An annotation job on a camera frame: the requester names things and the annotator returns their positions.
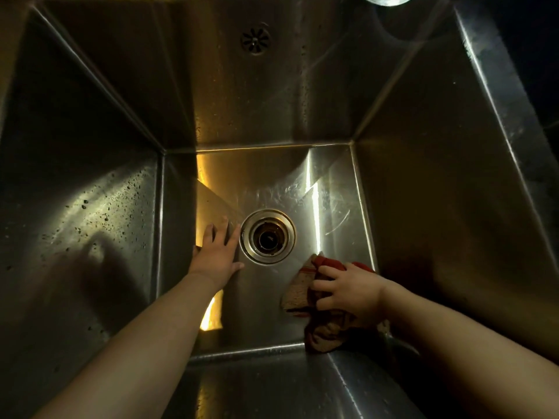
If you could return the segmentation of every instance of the cloth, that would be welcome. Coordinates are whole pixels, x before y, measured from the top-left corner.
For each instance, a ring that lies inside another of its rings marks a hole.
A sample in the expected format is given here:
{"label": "cloth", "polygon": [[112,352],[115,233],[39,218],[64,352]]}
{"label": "cloth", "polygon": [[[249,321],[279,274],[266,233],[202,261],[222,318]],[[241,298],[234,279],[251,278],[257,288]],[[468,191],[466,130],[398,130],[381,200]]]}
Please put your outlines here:
{"label": "cloth", "polygon": [[[369,272],[373,270],[359,262],[353,264]],[[328,259],[319,253],[313,254],[299,269],[297,276],[291,281],[281,300],[281,307],[298,317],[310,317],[305,327],[305,348],[308,351],[329,352],[348,338],[348,330],[355,323],[355,316],[343,310],[316,309],[317,300],[328,297],[331,293],[314,291],[310,288],[315,279],[332,280],[329,276],[318,272],[321,266],[330,266],[339,270],[346,267],[338,260]]]}

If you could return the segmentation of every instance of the sink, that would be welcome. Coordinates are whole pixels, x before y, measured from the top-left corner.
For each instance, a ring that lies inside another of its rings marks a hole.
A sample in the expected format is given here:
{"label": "sink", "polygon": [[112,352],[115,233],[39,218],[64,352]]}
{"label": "sink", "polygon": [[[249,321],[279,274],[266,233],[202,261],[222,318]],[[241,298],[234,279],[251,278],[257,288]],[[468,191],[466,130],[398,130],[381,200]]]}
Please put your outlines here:
{"label": "sink", "polygon": [[223,215],[279,214],[294,244],[270,263],[239,249],[165,417],[464,414],[390,335],[305,353],[280,297],[319,251],[559,358],[556,164],[477,6],[35,0],[19,47],[0,140],[9,417],[175,285]]}

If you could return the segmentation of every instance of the left hand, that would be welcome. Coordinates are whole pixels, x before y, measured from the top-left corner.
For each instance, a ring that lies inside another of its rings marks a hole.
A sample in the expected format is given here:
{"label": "left hand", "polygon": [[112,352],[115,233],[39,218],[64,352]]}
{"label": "left hand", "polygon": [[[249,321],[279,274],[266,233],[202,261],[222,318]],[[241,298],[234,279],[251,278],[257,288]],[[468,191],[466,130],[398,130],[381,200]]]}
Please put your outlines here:
{"label": "left hand", "polygon": [[225,244],[225,234],[228,226],[229,220],[227,217],[223,217],[216,227],[215,238],[213,237],[213,224],[206,226],[202,248],[198,249],[194,246],[192,261],[188,268],[187,276],[199,276],[210,281],[215,287],[215,292],[222,289],[229,278],[244,267],[244,263],[240,261],[233,262],[235,250],[239,243],[241,225],[235,227],[229,241]]}

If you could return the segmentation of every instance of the metal drain flange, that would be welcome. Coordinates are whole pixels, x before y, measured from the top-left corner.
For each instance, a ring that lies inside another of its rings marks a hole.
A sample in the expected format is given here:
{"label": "metal drain flange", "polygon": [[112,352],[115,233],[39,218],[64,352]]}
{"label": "metal drain flange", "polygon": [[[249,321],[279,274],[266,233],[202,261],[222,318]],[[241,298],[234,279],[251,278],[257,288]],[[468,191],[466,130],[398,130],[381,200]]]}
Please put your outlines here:
{"label": "metal drain flange", "polygon": [[277,263],[295,245],[295,229],[287,216],[272,209],[251,214],[243,223],[241,245],[248,257],[258,263]]}

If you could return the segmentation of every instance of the person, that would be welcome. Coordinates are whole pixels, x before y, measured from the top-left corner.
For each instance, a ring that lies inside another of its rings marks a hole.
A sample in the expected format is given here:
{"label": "person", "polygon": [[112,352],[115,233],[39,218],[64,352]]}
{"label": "person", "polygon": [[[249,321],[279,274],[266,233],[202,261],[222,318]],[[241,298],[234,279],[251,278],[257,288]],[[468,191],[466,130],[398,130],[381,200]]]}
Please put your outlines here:
{"label": "person", "polygon": [[[205,228],[188,274],[139,314],[36,419],[159,418],[178,385],[208,303],[234,272],[240,226],[226,242],[227,218]],[[332,293],[319,310],[342,309],[370,324],[389,320],[457,388],[463,402],[489,417],[559,417],[559,367],[450,308],[352,264],[321,267]]]}

